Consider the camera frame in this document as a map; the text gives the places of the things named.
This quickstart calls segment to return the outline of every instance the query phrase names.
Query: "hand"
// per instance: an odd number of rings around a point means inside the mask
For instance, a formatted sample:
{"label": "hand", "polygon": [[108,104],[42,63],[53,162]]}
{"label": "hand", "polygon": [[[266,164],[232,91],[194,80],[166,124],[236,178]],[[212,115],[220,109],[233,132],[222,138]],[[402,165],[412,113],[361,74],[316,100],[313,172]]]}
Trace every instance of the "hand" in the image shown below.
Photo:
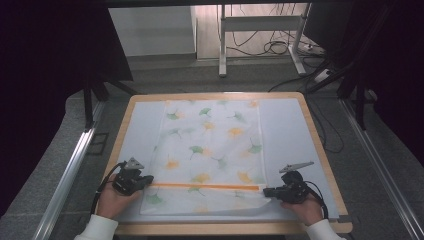
{"label": "hand", "polygon": [[306,200],[301,204],[282,202],[280,205],[281,207],[290,209],[296,213],[299,220],[306,226],[310,226],[323,219],[321,205],[318,200],[312,196],[312,194],[308,194],[308,196],[306,196]]}
{"label": "hand", "polygon": [[112,187],[112,181],[115,177],[116,174],[110,176],[109,182],[106,184],[100,195],[99,205],[97,207],[98,216],[112,219],[121,213],[128,204],[141,196],[141,191],[136,191],[131,196],[124,196],[117,192]]}

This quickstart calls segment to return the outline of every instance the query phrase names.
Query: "white sleeve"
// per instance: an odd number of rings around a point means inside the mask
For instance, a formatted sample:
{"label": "white sleeve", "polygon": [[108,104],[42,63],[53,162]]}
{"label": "white sleeve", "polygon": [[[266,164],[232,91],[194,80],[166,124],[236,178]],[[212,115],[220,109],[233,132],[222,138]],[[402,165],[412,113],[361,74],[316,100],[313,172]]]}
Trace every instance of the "white sleeve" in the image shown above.
{"label": "white sleeve", "polygon": [[341,240],[331,228],[328,219],[321,220],[306,228],[306,232],[311,240]]}
{"label": "white sleeve", "polygon": [[84,232],[76,236],[74,240],[112,240],[116,227],[118,227],[117,221],[91,215]]}

